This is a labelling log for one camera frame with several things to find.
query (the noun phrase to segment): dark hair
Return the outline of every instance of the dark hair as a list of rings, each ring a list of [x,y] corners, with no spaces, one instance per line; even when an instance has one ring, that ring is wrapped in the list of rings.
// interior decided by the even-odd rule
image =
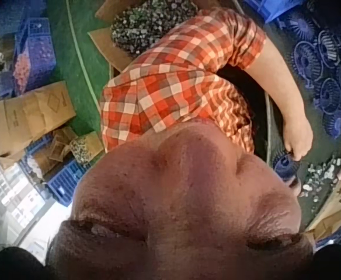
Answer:
[[[9,247],[0,251],[0,280],[55,279],[54,275],[28,251]]]

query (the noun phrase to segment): skin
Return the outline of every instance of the skin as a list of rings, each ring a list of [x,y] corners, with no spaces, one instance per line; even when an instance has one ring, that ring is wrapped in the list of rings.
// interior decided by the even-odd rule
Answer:
[[[290,279],[312,256],[300,222],[292,190],[263,161],[193,120],[97,163],[53,263],[69,279]]]
[[[268,38],[262,53],[246,72],[277,104],[284,120],[284,146],[293,154],[295,161],[301,160],[312,148],[312,128],[305,115],[301,93],[290,70]]]

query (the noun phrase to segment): plaid shirt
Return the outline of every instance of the plaid shirt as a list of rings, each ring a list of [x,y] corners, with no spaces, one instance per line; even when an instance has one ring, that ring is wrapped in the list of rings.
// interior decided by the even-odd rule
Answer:
[[[215,73],[227,63],[247,68],[266,36],[232,10],[202,10],[139,56],[102,94],[106,150],[160,132],[176,122],[212,119],[235,144],[253,152],[248,106],[234,85]]]

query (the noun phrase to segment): hand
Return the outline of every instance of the hand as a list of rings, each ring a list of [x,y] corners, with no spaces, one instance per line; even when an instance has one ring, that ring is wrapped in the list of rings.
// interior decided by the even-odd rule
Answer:
[[[313,131],[306,116],[284,120],[285,148],[292,152],[295,161],[301,160],[312,148]]]

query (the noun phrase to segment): box flap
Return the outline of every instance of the box flap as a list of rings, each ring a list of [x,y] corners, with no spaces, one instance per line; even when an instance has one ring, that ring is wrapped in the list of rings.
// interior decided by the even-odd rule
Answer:
[[[40,87],[31,94],[37,98],[40,113],[44,118],[43,135],[76,116],[64,81]]]
[[[109,28],[99,29],[89,32],[90,38],[98,48],[104,58],[112,64],[117,70],[122,72],[131,64],[132,59],[122,49],[116,47],[111,39],[111,30]]]

